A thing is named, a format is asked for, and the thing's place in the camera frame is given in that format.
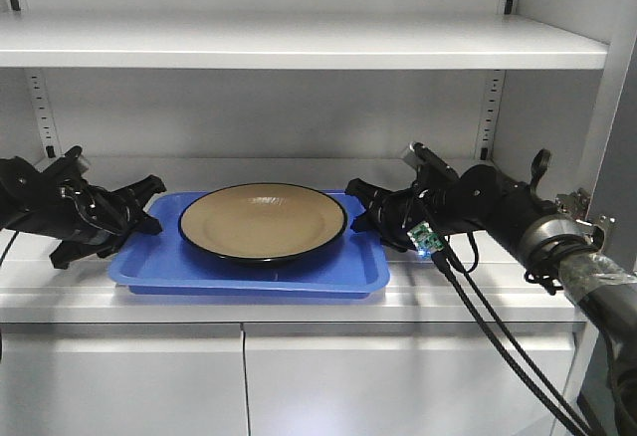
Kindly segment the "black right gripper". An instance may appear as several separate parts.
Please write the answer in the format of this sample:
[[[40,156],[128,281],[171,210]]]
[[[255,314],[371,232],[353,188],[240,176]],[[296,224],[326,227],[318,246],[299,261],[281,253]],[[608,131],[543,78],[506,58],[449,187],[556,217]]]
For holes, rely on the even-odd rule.
[[[407,232],[428,221],[434,213],[427,194],[445,190],[458,179],[458,173],[449,166],[442,171],[433,166],[418,166],[412,184],[399,191],[390,191],[360,178],[351,179],[344,193],[355,197],[363,207],[377,208],[369,208],[355,217],[350,229],[356,233],[375,232],[382,237],[384,245],[399,252],[414,250]]]

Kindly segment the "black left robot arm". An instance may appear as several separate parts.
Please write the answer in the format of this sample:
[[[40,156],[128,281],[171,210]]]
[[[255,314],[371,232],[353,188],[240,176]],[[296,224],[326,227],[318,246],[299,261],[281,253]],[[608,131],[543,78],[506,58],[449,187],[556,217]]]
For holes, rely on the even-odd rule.
[[[144,211],[153,195],[166,191],[159,177],[109,191],[84,179],[86,170],[78,145],[42,171],[19,156],[1,160],[1,227],[58,239],[50,254],[56,269],[92,255],[108,257],[135,232],[162,231]]]

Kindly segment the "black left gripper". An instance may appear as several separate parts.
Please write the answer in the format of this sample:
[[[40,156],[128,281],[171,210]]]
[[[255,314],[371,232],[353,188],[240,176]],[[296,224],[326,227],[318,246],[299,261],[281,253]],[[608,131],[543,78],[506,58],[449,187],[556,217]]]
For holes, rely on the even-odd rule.
[[[145,211],[133,213],[132,207],[144,207],[156,194],[166,191],[155,176],[128,184],[116,191],[90,185],[85,180],[67,179],[60,187],[65,204],[71,204],[72,233],[50,255],[55,268],[68,268],[74,261],[97,255],[115,254],[125,239],[135,233],[157,235],[160,222]]]

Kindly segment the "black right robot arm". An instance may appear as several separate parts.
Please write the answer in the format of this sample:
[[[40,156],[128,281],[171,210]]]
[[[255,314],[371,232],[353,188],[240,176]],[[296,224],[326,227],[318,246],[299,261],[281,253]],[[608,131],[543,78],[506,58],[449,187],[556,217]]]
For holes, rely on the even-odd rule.
[[[430,258],[457,291],[498,353],[533,395],[573,435],[591,429],[539,368],[528,374],[504,348],[461,289],[455,275],[466,269],[448,236],[484,230],[526,270],[529,283],[548,293],[564,291],[601,334],[614,402],[615,425],[621,435],[636,432],[636,277],[604,256],[578,223],[555,203],[536,194],[550,153],[541,150],[531,165],[531,182],[517,182],[489,165],[475,165],[463,175],[419,142],[408,147],[405,161],[415,169],[412,184],[390,191],[356,178],[346,194],[364,211],[353,220],[355,232],[375,231],[381,242],[400,252]]]

